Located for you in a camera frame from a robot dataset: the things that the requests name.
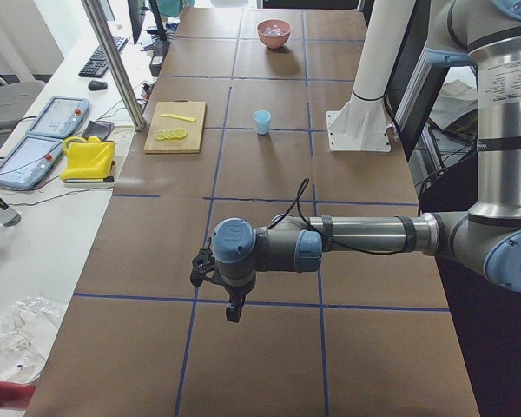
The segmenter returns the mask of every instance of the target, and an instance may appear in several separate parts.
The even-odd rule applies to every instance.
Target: table
[[[293,26],[283,50],[256,38],[273,17]],[[306,176],[306,215],[416,215],[399,143],[328,147],[365,34],[355,11],[186,11],[145,116],[205,101],[201,153],[145,155],[135,136],[26,415],[478,415],[432,258],[331,253],[318,273],[259,274],[238,325],[220,288],[188,281],[219,221],[267,224]]]
[[[116,31],[114,35],[128,36]],[[96,46],[92,33],[84,36],[66,56],[27,115],[38,114],[52,96],[88,98],[91,106],[86,121],[106,116],[103,120],[116,125],[110,138],[116,141],[115,160],[119,174],[135,133],[131,119],[122,109],[123,103],[109,71],[104,77],[109,87],[103,91],[89,91],[89,79],[77,76]],[[122,52],[122,60],[139,94],[141,82],[152,83],[148,69],[150,58],[140,52],[139,45],[128,43]],[[0,149],[0,156],[5,156],[17,144],[30,123],[20,123]],[[62,159],[50,177],[59,175],[65,165],[66,161]],[[35,207],[17,207],[22,221],[14,228],[0,225],[0,316],[6,314],[14,302],[33,295],[65,304],[69,302],[112,195],[112,189],[105,186],[108,184],[87,192],[84,185],[66,187],[55,179],[38,191],[20,193],[0,189],[0,196],[10,204],[35,203],[68,192],[77,193]],[[0,373],[4,371],[4,363],[9,362],[0,361]],[[5,417],[7,414],[20,413],[2,412],[1,415]]]

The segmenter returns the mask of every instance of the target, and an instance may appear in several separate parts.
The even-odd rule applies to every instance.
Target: light blue cup
[[[257,133],[265,135],[270,130],[270,119],[272,115],[266,110],[257,110],[253,113],[253,119],[256,123]]]

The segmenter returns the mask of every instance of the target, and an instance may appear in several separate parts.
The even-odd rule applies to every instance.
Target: wooden cutting board
[[[205,120],[205,102],[158,102],[153,119],[148,128],[145,142],[146,154],[196,154],[201,151],[202,126]],[[195,117],[195,122],[163,117],[163,113]],[[181,140],[163,140],[155,138],[158,130],[184,128],[188,135]]]

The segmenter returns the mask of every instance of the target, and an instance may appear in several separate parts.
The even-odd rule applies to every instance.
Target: metal pole
[[[332,237],[332,250],[351,248],[372,251],[417,250],[426,255],[434,255],[439,244],[439,225],[436,218],[428,213],[409,219],[400,217],[329,217],[332,235],[328,236],[322,217],[310,217],[309,222],[321,234]],[[406,239],[412,246],[406,250]]]
[[[108,60],[115,85],[120,91],[123,103],[129,112],[129,116],[133,121],[135,130],[143,130],[147,126],[147,121],[142,116],[141,106],[135,98],[131,83],[129,82],[128,73],[123,68],[122,59],[115,47],[114,39],[110,34],[110,29],[106,21],[106,17],[102,11],[99,0],[81,0],[83,8],[87,12],[90,25],[95,31],[98,43],[101,45],[104,55]]]
[[[425,85],[426,78],[431,72],[431,65],[426,61],[426,44],[420,52],[419,59],[407,84],[406,92],[401,97],[401,102],[396,111],[396,121],[402,129],[405,127],[415,102],[419,98],[420,91]]]

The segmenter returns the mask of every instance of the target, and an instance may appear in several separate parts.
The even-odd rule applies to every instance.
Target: plastic bag
[[[34,296],[0,317],[0,380],[32,383],[52,349],[66,305]]]

